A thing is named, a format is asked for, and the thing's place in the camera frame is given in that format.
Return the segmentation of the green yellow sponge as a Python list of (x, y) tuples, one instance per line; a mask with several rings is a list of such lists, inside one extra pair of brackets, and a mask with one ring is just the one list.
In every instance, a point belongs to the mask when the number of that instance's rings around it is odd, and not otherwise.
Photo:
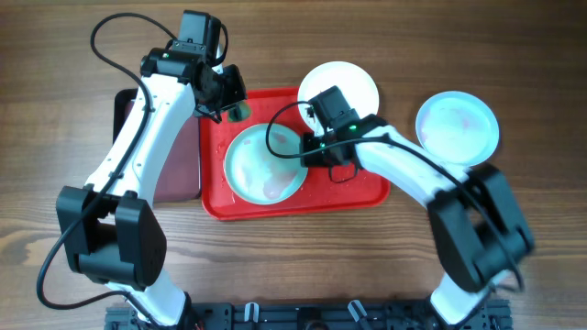
[(251, 108), (246, 102), (239, 102), (228, 111), (227, 119), (231, 123), (242, 122), (251, 115)]

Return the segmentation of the white plate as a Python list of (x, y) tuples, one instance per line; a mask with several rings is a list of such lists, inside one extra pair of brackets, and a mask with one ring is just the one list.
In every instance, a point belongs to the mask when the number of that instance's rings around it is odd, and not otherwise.
[(299, 86), (297, 100), (310, 101), (332, 86), (337, 86), (357, 115), (348, 115), (347, 126), (378, 113), (380, 95), (375, 81), (361, 67), (346, 61), (326, 62), (311, 70)]

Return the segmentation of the light blue plate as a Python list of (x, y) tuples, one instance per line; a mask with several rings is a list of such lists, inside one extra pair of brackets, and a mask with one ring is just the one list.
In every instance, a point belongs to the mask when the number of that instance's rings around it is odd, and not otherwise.
[(280, 203), (302, 186), (308, 169), (299, 159), (281, 159), (275, 153), (295, 154), (301, 138), (286, 126), (257, 124), (239, 133), (224, 158), (230, 189), (241, 199), (259, 205)]
[(427, 152), (467, 167), (488, 160), (500, 141), (492, 109), (480, 98), (460, 91), (428, 98), (417, 112), (415, 132)]

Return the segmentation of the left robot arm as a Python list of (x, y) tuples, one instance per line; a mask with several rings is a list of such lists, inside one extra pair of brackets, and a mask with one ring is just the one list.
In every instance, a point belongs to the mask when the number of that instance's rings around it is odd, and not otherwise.
[(236, 65), (153, 49), (116, 141), (81, 188), (62, 188), (56, 211), (72, 271), (127, 298), (151, 328), (194, 329), (189, 295), (163, 264), (167, 240), (152, 212), (172, 145), (191, 117), (220, 121), (247, 97)]

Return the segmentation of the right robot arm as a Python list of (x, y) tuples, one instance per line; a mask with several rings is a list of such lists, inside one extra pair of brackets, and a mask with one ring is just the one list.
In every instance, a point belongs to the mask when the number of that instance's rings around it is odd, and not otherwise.
[(469, 169), (429, 154), (376, 115), (352, 119), (325, 135), (305, 133), (306, 167), (353, 164), (383, 177), (427, 212), (445, 274), (429, 296), (438, 321), (457, 328), (513, 274), (525, 288), (519, 263), (535, 239), (505, 176), (493, 165)]

